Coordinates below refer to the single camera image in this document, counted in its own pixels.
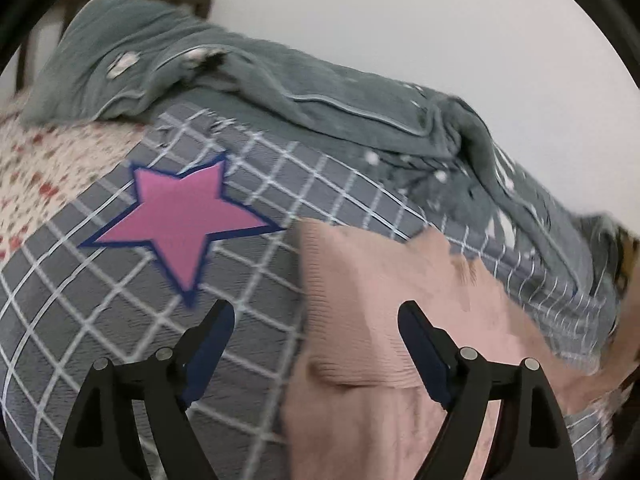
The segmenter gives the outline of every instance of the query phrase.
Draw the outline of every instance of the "wall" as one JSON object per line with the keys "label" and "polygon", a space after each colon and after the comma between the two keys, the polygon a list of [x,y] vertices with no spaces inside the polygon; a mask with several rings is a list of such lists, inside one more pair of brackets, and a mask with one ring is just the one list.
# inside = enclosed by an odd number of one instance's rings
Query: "wall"
{"label": "wall", "polygon": [[640,232],[640,94],[573,0],[216,0],[212,19],[458,94],[566,205]]}

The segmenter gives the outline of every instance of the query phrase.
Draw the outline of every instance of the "pink cloth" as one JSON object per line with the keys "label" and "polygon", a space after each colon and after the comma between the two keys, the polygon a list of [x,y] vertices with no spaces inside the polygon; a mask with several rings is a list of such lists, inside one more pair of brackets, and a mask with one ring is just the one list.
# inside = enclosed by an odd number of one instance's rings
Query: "pink cloth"
{"label": "pink cloth", "polygon": [[[398,333],[406,300],[488,360],[533,356],[554,388],[580,376],[553,357],[482,262],[450,256],[436,229],[401,244],[310,219],[298,228],[308,317],[283,408],[292,480],[413,480],[446,413]],[[482,475],[498,409],[490,403],[468,480]]]}

